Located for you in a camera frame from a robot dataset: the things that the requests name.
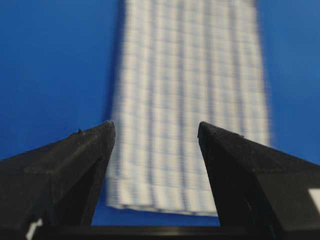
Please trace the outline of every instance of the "blue surface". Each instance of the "blue surface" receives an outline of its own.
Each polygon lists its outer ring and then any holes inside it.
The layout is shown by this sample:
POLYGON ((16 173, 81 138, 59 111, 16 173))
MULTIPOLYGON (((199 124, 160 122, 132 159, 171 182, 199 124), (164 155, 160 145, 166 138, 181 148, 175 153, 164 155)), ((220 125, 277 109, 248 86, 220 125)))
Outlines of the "blue surface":
POLYGON ((259 1, 274 146, 320 164, 320 1, 259 1))
POLYGON ((0 159, 108 118, 117 4, 0 1, 0 159))
MULTIPOLYGON (((110 117, 120 1, 0 2, 0 159, 110 117)), ((320 2, 259 1, 274 146, 320 164, 320 2)), ((94 225, 216 225, 214 217, 116 210, 94 225)))

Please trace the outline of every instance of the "white sticker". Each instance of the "white sticker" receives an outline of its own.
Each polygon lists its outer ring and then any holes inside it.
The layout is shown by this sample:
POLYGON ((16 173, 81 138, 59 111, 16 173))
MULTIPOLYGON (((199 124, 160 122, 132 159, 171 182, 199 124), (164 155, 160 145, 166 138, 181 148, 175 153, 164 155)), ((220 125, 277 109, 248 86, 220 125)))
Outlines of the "white sticker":
POLYGON ((40 226, 42 226, 43 225, 43 222, 42 222, 42 219, 40 218, 40 219, 38 219, 38 221, 36 221, 36 222, 32 222, 31 224, 30 224, 30 228, 29 228, 29 231, 26 233, 26 235, 25 235, 25 238, 27 239, 27 240, 32 240, 32 238, 33 238, 33 236, 34 236, 34 234, 35 234, 35 231, 36 231, 36 228, 37 227, 40 227, 40 226))
POLYGON ((310 188, 308 191, 320 214, 320 188, 310 188))

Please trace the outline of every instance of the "white label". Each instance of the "white label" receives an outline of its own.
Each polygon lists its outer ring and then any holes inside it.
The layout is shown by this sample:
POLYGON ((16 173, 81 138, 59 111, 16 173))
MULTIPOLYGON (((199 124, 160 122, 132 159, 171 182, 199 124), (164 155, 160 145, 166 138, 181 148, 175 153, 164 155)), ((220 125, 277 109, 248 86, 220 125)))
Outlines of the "white label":
POLYGON ((310 188, 309 194, 314 202, 314 205, 316 206, 316 208, 320 214, 320 189, 319 188, 310 188))
POLYGON ((25 235, 25 238, 27 239, 27 240, 32 240, 32 238, 33 238, 33 236, 34 236, 34 234, 35 234, 35 231, 36 231, 36 228, 37 227, 40 227, 40 226, 42 226, 43 225, 43 222, 42 222, 42 219, 40 218, 40 219, 38 219, 38 221, 36 221, 36 222, 32 222, 31 224, 30 224, 30 227, 29 227, 29 231, 26 233, 26 235, 25 235))

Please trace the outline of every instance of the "blue background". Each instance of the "blue background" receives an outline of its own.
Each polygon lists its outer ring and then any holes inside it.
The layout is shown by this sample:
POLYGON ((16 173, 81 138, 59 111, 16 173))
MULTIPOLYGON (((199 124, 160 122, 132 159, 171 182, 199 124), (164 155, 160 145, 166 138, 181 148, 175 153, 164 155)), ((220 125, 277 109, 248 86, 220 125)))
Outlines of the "blue background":
MULTIPOLYGON (((320 2, 259 1, 273 146, 320 164, 320 2)), ((0 159, 110 118, 118 0, 0 1, 0 159)), ((117 210, 94 225, 217 225, 215 217, 117 210)))

